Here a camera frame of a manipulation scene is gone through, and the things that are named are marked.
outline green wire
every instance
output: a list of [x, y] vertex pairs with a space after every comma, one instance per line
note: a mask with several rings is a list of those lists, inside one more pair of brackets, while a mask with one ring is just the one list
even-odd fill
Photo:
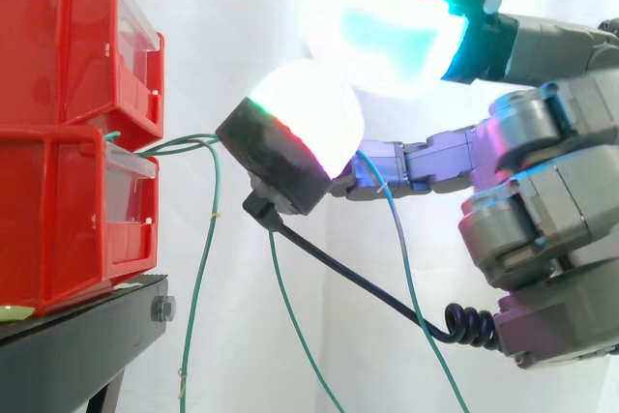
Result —
[[176, 139], [168, 140], [167, 142], [164, 142], [163, 144], [159, 144], [159, 145], [156, 145], [155, 147], [151, 147], [150, 149], [147, 149], [145, 152], [138, 153], [137, 155], [142, 155], [144, 153], [150, 153], [150, 152], [159, 152], [161, 149], [164, 149], [166, 147], [170, 147], [173, 145], [183, 145], [183, 144], [188, 143], [187, 141], [190, 139], [211, 139], [208, 141], [209, 144], [219, 142], [220, 140], [215, 134], [184, 135], [183, 137], [177, 137]]
[[329, 388], [329, 384], [327, 384], [327, 381], [322, 376], [322, 373], [320, 372], [320, 368], [318, 367], [316, 362], [313, 360], [313, 357], [311, 356], [310, 348], [308, 347], [308, 344], [306, 343], [306, 338], [304, 338], [303, 333], [301, 332], [301, 328], [299, 327], [299, 323], [297, 322], [297, 318], [294, 315], [294, 311], [292, 310], [292, 306], [290, 305], [290, 301], [288, 300], [288, 294], [286, 293], [286, 289], [283, 285], [283, 279], [281, 278], [280, 265], [278, 263], [278, 253], [275, 248], [275, 237], [273, 236], [273, 232], [271, 231], [269, 231], [269, 242], [271, 243], [271, 255], [273, 256], [273, 266], [275, 267], [275, 274], [278, 277], [278, 284], [280, 285], [281, 297], [283, 297], [283, 302], [286, 304], [286, 309], [288, 310], [288, 315], [290, 316], [290, 320], [292, 321], [294, 330], [297, 332], [299, 341], [301, 342], [301, 345], [303, 345], [303, 349], [305, 350], [306, 355], [308, 356], [309, 363], [311, 364], [311, 367], [313, 368], [313, 372], [316, 373], [316, 376], [318, 377], [320, 384], [322, 384], [322, 387], [324, 387], [325, 391], [327, 392], [327, 394], [333, 401], [334, 405], [338, 408], [338, 411], [340, 413], [344, 413], [344, 409], [341, 407], [341, 405], [338, 402], [338, 399], [336, 398], [334, 393]]
[[120, 131], [114, 131], [113, 133], [107, 133], [103, 136], [103, 140], [106, 142], [113, 142], [118, 137], [120, 137]]
[[183, 348], [183, 362], [180, 370], [181, 376], [181, 394], [179, 396], [181, 413], [186, 412], [187, 401], [187, 373], [190, 360], [190, 349], [192, 346], [192, 333], [193, 323], [195, 322], [195, 311], [197, 309], [197, 299], [200, 294], [200, 287], [202, 285], [202, 278], [204, 276], [204, 269], [206, 268], [206, 260], [209, 257], [209, 251], [211, 250], [211, 244], [213, 242], [213, 235], [215, 234], [215, 224], [218, 217], [218, 209], [220, 205], [220, 190], [221, 190], [221, 168], [220, 159], [217, 152], [207, 142], [199, 141], [203, 147], [206, 147], [213, 156], [213, 162], [215, 163], [215, 194], [213, 195], [213, 208], [211, 209], [211, 223], [209, 225], [209, 232], [206, 236], [206, 244], [204, 245], [204, 252], [200, 260], [200, 266], [197, 270], [197, 276], [195, 277], [195, 285], [193, 286], [192, 306], [190, 308], [190, 318], [187, 323], [187, 332], [185, 334], [185, 347]]
[[[198, 140], [198, 138], [202, 138], [202, 137], [208, 137], [208, 138], [211, 138], [212, 140], [209, 142]], [[186, 406], [187, 373], [188, 373], [188, 366], [189, 366], [189, 360], [190, 360], [190, 349], [192, 347], [193, 324], [195, 323], [195, 312], [197, 310], [197, 299], [200, 295], [200, 287], [202, 285], [202, 278], [204, 277], [206, 261], [209, 257], [209, 251], [211, 250], [211, 244], [213, 242], [213, 236], [215, 234], [215, 224], [217, 222], [218, 209], [220, 205], [220, 192], [221, 192], [220, 159], [215, 149], [211, 147], [211, 144], [214, 144], [218, 141], [219, 139], [215, 135], [212, 135], [212, 134], [193, 134], [193, 135], [187, 135], [184, 137], [179, 137], [174, 140], [170, 140], [156, 147], [153, 147], [146, 152], [137, 154], [141, 157], [173, 155], [173, 154], [182, 154], [184, 152], [189, 152], [190, 150], [195, 150], [199, 147], [205, 147], [211, 152], [211, 155], [213, 156], [213, 162], [215, 164], [215, 194], [213, 195], [213, 208], [211, 209], [211, 223], [209, 224], [209, 232], [206, 236], [206, 244], [204, 245], [204, 251], [202, 252], [202, 258], [200, 260], [200, 266], [198, 267], [197, 275], [195, 277], [195, 285], [193, 286], [192, 306], [190, 308], [190, 318], [187, 323], [187, 332], [185, 333], [185, 346], [183, 348], [183, 361], [182, 361], [181, 369], [179, 369], [179, 375], [181, 376], [181, 394], [179, 396], [181, 413], [185, 413], [186, 408], [187, 408]], [[194, 145], [192, 145], [191, 147], [183, 148], [183, 149], [169, 150], [169, 151], [164, 151], [164, 152], [161, 151], [161, 149], [165, 147], [173, 147], [175, 145], [184, 145], [184, 144], [194, 144]]]
[[399, 221], [398, 209], [396, 208], [396, 203], [391, 194], [391, 191], [389, 190], [389, 187], [386, 185], [385, 180], [380, 174], [380, 171], [378, 171], [378, 168], [376, 168], [372, 160], [370, 160], [369, 157], [366, 154], [364, 154], [361, 150], [357, 151], [357, 155], [366, 163], [369, 170], [373, 173], [375, 178], [378, 180], [378, 186], [381, 186], [383, 188], [382, 191], [385, 193], [385, 196], [387, 197], [387, 201], [389, 202], [389, 208], [391, 208], [391, 213], [394, 217], [394, 221], [396, 222], [396, 228], [398, 229], [399, 243], [402, 249], [402, 258], [404, 260], [404, 271], [406, 272], [406, 282], [408, 283], [408, 291], [410, 292], [410, 297], [411, 297], [411, 300], [413, 301], [413, 307], [415, 308], [415, 312], [417, 312], [417, 316], [419, 317], [419, 324], [421, 325], [422, 330], [424, 331], [424, 334], [426, 335], [427, 342], [429, 343], [430, 347], [432, 347], [432, 350], [434, 351], [434, 355], [436, 355], [436, 358], [441, 364], [443, 371], [445, 371], [445, 375], [447, 376], [447, 379], [449, 380], [449, 383], [452, 386], [452, 390], [454, 391], [454, 394], [456, 395], [457, 401], [460, 404], [462, 411], [464, 413], [469, 413], [469, 409], [466, 406], [466, 403], [464, 402], [464, 398], [462, 397], [462, 394], [460, 393], [460, 390], [457, 387], [456, 380], [452, 376], [452, 372], [449, 370], [449, 366], [447, 365], [447, 362], [443, 358], [441, 351], [436, 346], [436, 342], [434, 341], [434, 338], [429, 333], [426, 320], [424, 319], [424, 316], [422, 315], [422, 309], [420, 308], [419, 302], [417, 300], [417, 293], [415, 292], [415, 284], [413, 283], [413, 275], [411, 273], [410, 263], [408, 261], [408, 251], [406, 249], [406, 241], [404, 239], [404, 233], [402, 231], [401, 223]]

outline plastic bin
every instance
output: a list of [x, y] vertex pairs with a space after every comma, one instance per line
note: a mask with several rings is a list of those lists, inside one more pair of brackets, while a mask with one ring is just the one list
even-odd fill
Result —
[[162, 137], [163, 38], [133, 0], [0, 0], [0, 124]]
[[0, 160], [0, 320], [99, 296], [156, 265], [155, 161], [88, 126], [0, 126]]

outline metal shelf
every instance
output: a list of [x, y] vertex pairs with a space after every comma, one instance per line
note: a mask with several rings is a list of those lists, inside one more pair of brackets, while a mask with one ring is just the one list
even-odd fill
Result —
[[125, 367], [165, 332], [166, 276], [50, 316], [0, 325], [0, 405], [11, 413], [113, 412]]

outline white background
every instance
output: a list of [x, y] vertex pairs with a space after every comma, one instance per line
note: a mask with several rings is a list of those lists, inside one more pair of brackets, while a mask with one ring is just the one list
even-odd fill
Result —
[[[266, 73], [303, 53], [301, 0], [136, 0], [166, 38], [165, 134], [212, 131]], [[505, 13], [597, 26], [619, 0], [504, 0]], [[510, 87], [442, 83], [415, 102], [362, 96], [367, 136], [407, 142], [476, 123]], [[188, 380], [189, 412], [336, 411], [317, 384], [288, 320], [267, 234], [241, 209], [244, 171], [220, 148], [221, 220], [200, 298]], [[162, 160], [160, 266], [178, 312], [163, 338], [128, 369], [119, 413], [178, 408], [185, 324], [213, 191], [209, 154]], [[398, 202], [426, 317], [441, 325], [450, 302], [494, 309], [457, 223], [467, 192]], [[397, 236], [385, 202], [326, 199], [288, 222], [316, 245], [408, 302]], [[381, 303], [280, 244], [280, 262], [309, 346], [349, 412], [457, 411], [422, 332]], [[442, 346], [472, 412], [617, 411], [608, 360], [524, 372], [497, 353]]]

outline black coiled cord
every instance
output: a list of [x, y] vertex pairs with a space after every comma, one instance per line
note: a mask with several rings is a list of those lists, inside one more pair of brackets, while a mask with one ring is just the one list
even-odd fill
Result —
[[[280, 222], [280, 219], [277, 220], [274, 217], [272, 221], [268, 221], [263, 211], [259, 214], [262, 215], [259, 218], [264, 221], [265, 226], [277, 231], [290, 242], [309, 253], [339, 275], [357, 284], [416, 325], [420, 325], [417, 313], [396, 297], [339, 263], [329, 254], [283, 224], [283, 222]], [[489, 311], [476, 311], [471, 308], [464, 309], [458, 304], [450, 304], [445, 308], [445, 322], [447, 323], [447, 330], [449, 333], [441, 331], [426, 320], [427, 328], [436, 340], [443, 343], [460, 343], [473, 347], [483, 347], [487, 350], [501, 351], [498, 335], [494, 327], [494, 319], [492, 313]]]
[[435, 339], [445, 343], [460, 343], [487, 350], [501, 351], [492, 313], [486, 310], [464, 309], [458, 304], [445, 308], [445, 322], [449, 334], [442, 333]]

